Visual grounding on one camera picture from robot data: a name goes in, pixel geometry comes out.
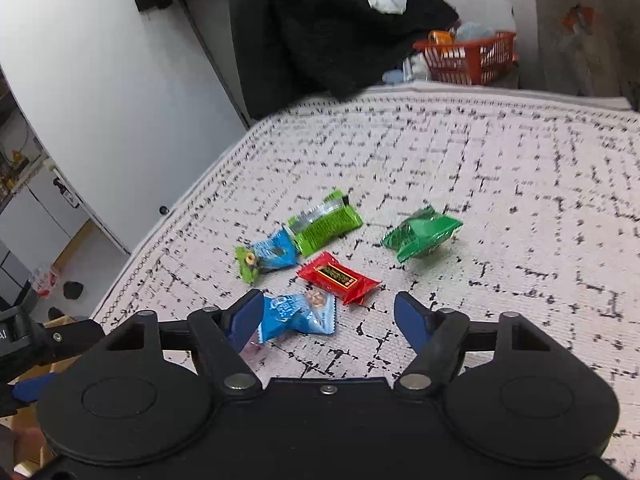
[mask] orange item in basket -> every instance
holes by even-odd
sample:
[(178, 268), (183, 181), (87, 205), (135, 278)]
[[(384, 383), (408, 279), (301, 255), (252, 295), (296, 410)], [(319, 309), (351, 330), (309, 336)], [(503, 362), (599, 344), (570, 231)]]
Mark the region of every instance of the orange item in basket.
[(448, 45), (453, 43), (453, 34), (446, 30), (432, 30), (429, 33), (429, 41), (436, 45)]

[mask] rug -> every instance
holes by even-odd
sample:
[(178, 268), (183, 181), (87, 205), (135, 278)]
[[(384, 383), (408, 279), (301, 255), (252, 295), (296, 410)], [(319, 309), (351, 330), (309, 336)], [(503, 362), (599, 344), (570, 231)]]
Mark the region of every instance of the rug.
[[(473, 320), (518, 311), (613, 387), (620, 423), (605, 457), (640, 479), (639, 117), (419, 86), (305, 100), (257, 123), (207, 171), (138, 248), (94, 319), (112, 330), (141, 309), (174, 320), (228, 307), (250, 288), (234, 247), (337, 187), (364, 225), (327, 249), (383, 285), (366, 306), (338, 308), (334, 336), (267, 344), (251, 362), (263, 382), (396, 378), (415, 356), (393, 321), (400, 290)], [(427, 258), (399, 264), (380, 240), (426, 203), (464, 226)], [(257, 286), (271, 296), (305, 290), (295, 270)], [(191, 366), (184, 352), (167, 358)], [(488, 358), (469, 355), (465, 366)]]

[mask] orange plastic basket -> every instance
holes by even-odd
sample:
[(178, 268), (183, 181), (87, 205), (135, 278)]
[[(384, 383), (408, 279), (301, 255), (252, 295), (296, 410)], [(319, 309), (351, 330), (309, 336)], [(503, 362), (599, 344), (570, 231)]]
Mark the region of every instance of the orange plastic basket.
[(433, 79), (459, 85), (486, 85), (505, 75), (513, 63), (514, 32), (501, 30), (494, 38), (466, 43), (414, 43), (427, 60)]

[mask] green candy wrapper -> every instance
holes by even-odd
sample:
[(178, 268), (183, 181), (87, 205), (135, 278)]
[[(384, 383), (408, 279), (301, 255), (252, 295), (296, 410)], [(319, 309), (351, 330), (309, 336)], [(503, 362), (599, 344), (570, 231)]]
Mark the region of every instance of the green candy wrapper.
[(240, 269), (240, 276), (245, 283), (253, 283), (258, 279), (260, 269), (254, 251), (249, 247), (236, 247), (236, 260)]
[(398, 251), (398, 262), (426, 256), (462, 225), (460, 220), (437, 213), (432, 206), (416, 211), (382, 239), (385, 247)]
[(287, 229), (293, 244), (305, 258), (324, 247), (329, 240), (362, 225), (362, 219), (349, 205), (349, 197), (338, 189), (315, 208), (293, 216)]

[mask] candy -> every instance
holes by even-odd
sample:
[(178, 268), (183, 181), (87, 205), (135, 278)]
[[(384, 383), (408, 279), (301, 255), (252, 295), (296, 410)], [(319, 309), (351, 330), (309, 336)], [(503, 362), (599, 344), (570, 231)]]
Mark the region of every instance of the candy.
[(362, 304), (364, 295), (380, 283), (342, 266), (326, 251), (300, 267), (298, 276), (335, 294), (344, 304)]
[(287, 230), (305, 258), (324, 247), (329, 240), (362, 225), (362, 219), (349, 204), (349, 197), (335, 189), (309, 211), (293, 216)]
[(304, 334), (329, 335), (335, 331), (335, 296), (322, 290), (264, 298), (258, 341), (281, 335), (287, 329)]
[(398, 251), (398, 262), (425, 256), (462, 226), (460, 220), (437, 213), (432, 206), (416, 211), (386, 235), (382, 244)]
[(236, 247), (236, 260), (242, 279), (253, 283), (261, 272), (295, 265), (296, 248), (287, 232), (281, 229), (250, 247)]

